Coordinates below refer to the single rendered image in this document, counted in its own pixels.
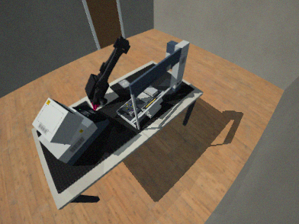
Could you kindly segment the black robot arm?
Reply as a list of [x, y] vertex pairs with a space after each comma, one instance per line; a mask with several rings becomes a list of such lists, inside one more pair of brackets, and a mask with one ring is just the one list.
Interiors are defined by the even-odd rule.
[[[119, 39], [120, 38], [120, 39]], [[102, 106], [106, 105], [108, 99], [103, 98], [102, 91], [106, 89], [108, 78], [114, 69], [117, 61], [119, 60], [120, 56], [125, 53], [127, 54], [128, 50], [130, 49], [129, 41], [123, 38], [121, 35], [117, 38], [114, 44], [114, 50], [108, 60], [103, 62], [100, 68], [100, 74], [95, 75], [95, 80], [98, 81], [95, 89], [95, 102], [100, 102]], [[121, 50], [122, 49], [122, 50]], [[124, 50], [123, 50], [124, 49]]]

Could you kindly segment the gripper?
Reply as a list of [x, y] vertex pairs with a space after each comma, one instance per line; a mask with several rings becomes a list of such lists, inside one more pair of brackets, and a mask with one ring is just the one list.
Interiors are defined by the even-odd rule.
[[[95, 98], [95, 96], [94, 96], [94, 98]], [[95, 102], [94, 98], [90, 99], [90, 101], [92, 102], [93, 109], [96, 110], [100, 106], [100, 102]]]

